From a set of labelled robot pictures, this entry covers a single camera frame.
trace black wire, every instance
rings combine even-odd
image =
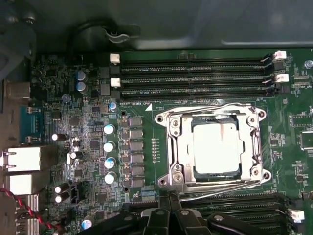
[[[113,34],[117,32],[116,24],[110,19],[92,19],[79,24],[70,32],[67,38],[66,42],[67,64],[71,62],[71,59],[74,55],[74,43],[76,37],[86,29],[96,26],[101,26],[103,29],[106,29],[108,32]]]

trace connector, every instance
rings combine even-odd
[[[304,211],[288,209],[288,215],[294,223],[302,223],[305,220]]]
[[[111,78],[111,87],[121,87],[121,79],[120,78]]]
[[[121,63],[119,54],[111,53],[110,54],[110,62],[113,63],[113,64]]]
[[[19,219],[16,222],[16,234],[21,235],[39,235],[38,219]]]
[[[289,75],[288,74],[278,74],[275,76],[274,80],[276,83],[289,82]]]
[[[284,50],[279,50],[273,54],[273,61],[286,60],[286,59],[287,59],[287,52]]]

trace chip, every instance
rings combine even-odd
[[[100,143],[97,140],[93,140],[93,141],[89,142],[89,146],[90,146],[90,148],[93,148],[93,149],[99,149]]]
[[[100,107],[99,106],[95,106],[91,108],[93,113],[99,113],[100,112]]]
[[[129,126],[142,126],[141,117],[133,117],[129,119]]]
[[[131,158],[130,158],[129,156],[124,156],[124,157],[121,158],[121,160],[122,160],[122,162],[124,162],[124,163],[128,163],[128,162],[131,161]]]
[[[121,134],[121,139],[129,139],[129,133],[127,132],[127,133],[122,133]]]
[[[123,171],[124,175],[128,175],[128,174],[131,173],[131,169],[130,168],[123,168],[122,171]]]
[[[69,124],[71,126],[78,126],[79,125],[79,117],[77,117],[77,116],[71,117],[69,119]]]
[[[300,134],[302,150],[313,149],[313,131],[303,131]]]
[[[92,90],[90,93],[92,99],[97,99],[99,97],[99,92],[97,90]]]
[[[110,77],[109,67],[101,67],[100,68],[100,78],[109,78],[109,77]]]
[[[143,150],[143,142],[131,142],[131,151],[141,151]]]
[[[62,113],[60,111],[53,111],[51,115],[52,120],[61,120]]]
[[[131,161],[132,163],[143,163],[143,154],[132,154]]]
[[[130,180],[123,180],[123,186],[124,187],[132,186],[132,182]]]
[[[109,96],[110,95],[110,85],[101,84],[100,85],[100,95]]]
[[[133,177],[132,178],[133,188],[142,188],[145,186],[145,179],[143,177]]]
[[[96,198],[99,203],[104,203],[107,201],[108,196],[106,193],[102,193],[102,194],[97,194]]]
[[[96,213],[95,213],[95,217],[96,217],[96,219],[104,219],[104,211],[97,211]]]
[[[128,151],[129,150],[129,144],[122,144],[121,145],[121,150],[123,150],[123,151]]]
[[[121,126],[122,127],[128,127],[128,120],[122,120],[121,121]]]
[[[82,177],[83,176],[83,171],[82,170],[75,170],[74,171],[74,176],[75,177]]]
[[[142,130],[131,130],[130,131],[131,139],[140,139],[142,138]]]
[[[144,175],[144,173],[145,173],[145,167],[144,166],[140,166],[140,165],[132,166],[132,175],[133,176],[141,176],[141,175]]]

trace screw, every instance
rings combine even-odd
[[[180,212],[182,215],[188,215],[189,214],[189,211],[186,211],[186,210],[183,210]]]
[[[262,111],[259,112],[259,117],[260,117],[260,118],[263,118],[264,116],[265,116],[265,113],[264,113],[264,112],[262,112]]]
[[[34,17],[30,16],[30,17],[24,18],[24,21],[28,24],[33,24],[36,20]]]
[[[181,181],[181,175],[179,173],[174,175],[174,181],[176,181],[176,182]]]
[[[214,219],[217,220],[217,221],[223,221],[224,220],[224,218],[221,217],[220,215],[214,216]]]
[[[306,69],[312,68],[312,67],[313,67],[313,61],[312,61],[312,60],[307,60],[307,61],[305,61],[305,62],[304,62],[304,67],[305,67]]]
[[[164,214],[164,211],[159,210],[159,211],[156,212],[156,214],[158,214],[158,215],[163,215],[163,214]]]
[[[132,219],[133,219],[133,218],[132,218],[131,216],[127,216],[127,217],[124,218],[125,221],[130,221],[130,220],[132,220]]]

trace cable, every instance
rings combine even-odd
[[[259,182],[250,183],[250,184],[244,184],[244,185],[228,188],[228,189],[225,189],[225,190],[221,190],[221,191],[218,191],[218,192],[205,194],[205,195],[199,196],[199,197],[183,198],[183,199],[180,199],[179,201],[180,202],[186,202],[186,201],[199,200],[199,199],[203,199],[203,198],[207,198],[207,197],[213,197],[213,196],[216,196],[216,195],[219,195],[219,194],[222,194],[222,193],[232,192],[232,191],[235,191],[235,190],[240,190],[240,189],[245,189],[245,188],[248,188],[248,187],[256,186],[258,184],[259,184]]]
[[[0,188],[0,192],[4,192],[8,197],[14,198],[15,201],[18,202],[20,207],[25,208],[28,211],[28,214],[36,219],[38,219],[39,223],[45,224],[49,229],[58,229],[59,226],[54,226],[49,222],[44,222],[44,220],[41,218],[40,215],[38,215],[36,212],[34,212],[22,199],[20,199],[18,196],[14,195],[11,191],[5,189],[5,188]]]

